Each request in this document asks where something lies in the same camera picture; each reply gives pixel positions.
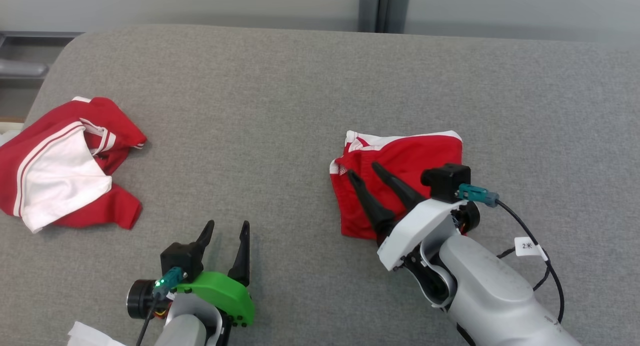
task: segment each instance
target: red fabric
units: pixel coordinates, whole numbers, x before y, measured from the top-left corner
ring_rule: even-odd
[[[368,143],[358,138],[366,148]],[[445,163],[462,163],[462,141],[452,136],[425,135],[400,138],[384,145],[379,150],[353,150],[348,152],[350,143],[344,148],[342,157],[334,162],[339,172],[332,173],[331,183],[338,207],[342,234],[350,237],[376,239],[376,234],[367,219],[354,187],[346,175],[347,170],[354,170],[366,184],[368,191],[380,203],[392,210],[396,218],[406,213],[402,203],[393,191],[377,177],[371,164],[380,163],[423,196],[430,196],[430,188],[420,182],[423,170],[437,168]]]
[[[130,148],[141,148],[147,141],[146,136],[108,98],[94,98],[89,103],[73,100],[56,107],[24,129],[11,139],[0,150],[2,172],[0,181],[0,208],[6,214],[14,213],[16,201],[16,172],[19,164],[43,139],[60,131],[73,122],[82,122],[89,129],[90,125],[103,127],[114,136],[110,149],[102,150],[94,156],[96,163],[105,175],[112,175],[125,161]],[[107,148],[103,138],[89,131],[84,132],[87,147],[90,150]],[[130,229],[142,211],[142,205],[133,195],[112,183],[110,191],[89,205],[58,219],[55,225],[67,227],[86,227],[97,223],[117,223],[124,229]]]

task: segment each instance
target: folded red cloth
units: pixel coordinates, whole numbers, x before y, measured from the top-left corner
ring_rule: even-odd
[[[423,170],[437,168],[445,163],[462,163],[462,139],[454,131],[419,134],[408,137],[378,137],[354,131],[347,132],[342,157],[334,159],[329,175],[340,208],[342,234],[350,237],[376,239],[349,182],[347,170],[354,170],[366,184],[368,191],[395,213],[405,215],[400,200],[377,177],[371,164],[378,162],[423,196],[430,196],[430,188],[420,182]]]
[[[34,233],[50,223],[130,229],[142,206],[110,175],[146,141],[112,100],[76,97],[0,147],[0,209]]]

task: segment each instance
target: gray tabletop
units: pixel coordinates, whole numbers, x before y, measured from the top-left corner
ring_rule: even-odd
[[[66,344],[74,321],[133,344],[125,295],[209,219],[208,270],[228,270],[251,221],[256,323],[230,344],[465,344],[372,241],[341,236],[329,163],[352,129],[457,131],[473,182],[500,193],[549,252],[564,327],[583,344],[640,344],[640,57],[585,43],[201,26],[87,34],[50,71],[28,123],[72,97],[113,99],[148,136],[114,181],[133,230],[0,216],[0,343]],[[523,236],[482,207],[471,237]],[[537,258],[506,259],[530,282]],[[558,311],[553,282],[536,292]],[[162,325],[153,321],[146,344]]]

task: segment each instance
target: white wall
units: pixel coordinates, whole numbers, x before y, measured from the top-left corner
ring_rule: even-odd
[[[0,0],[0,31],[183,23],[354,31],[358,0]],[[406,33],[556,40],[640,35],[640,0],[409,0]]]
[[[0,31],[172,23],[355,31],[358,0],[0,0]]]

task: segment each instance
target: cable connector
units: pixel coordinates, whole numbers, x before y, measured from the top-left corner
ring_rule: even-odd
[[[455,195],[461,200],[481,202],[489,207],[497,207],[496,201],[500,199],[500,195],[495,192],[489,192],[486,188],[471,186],[466,183],[458,187]]]
[[[153,297],[158,296],[159,299],[165,298],[169,291],[178,286],[183,279],[185,279],[185,273],[183,273],[183,269],[180,267],[173,267],[167,273],[155,282],[153,287]]]

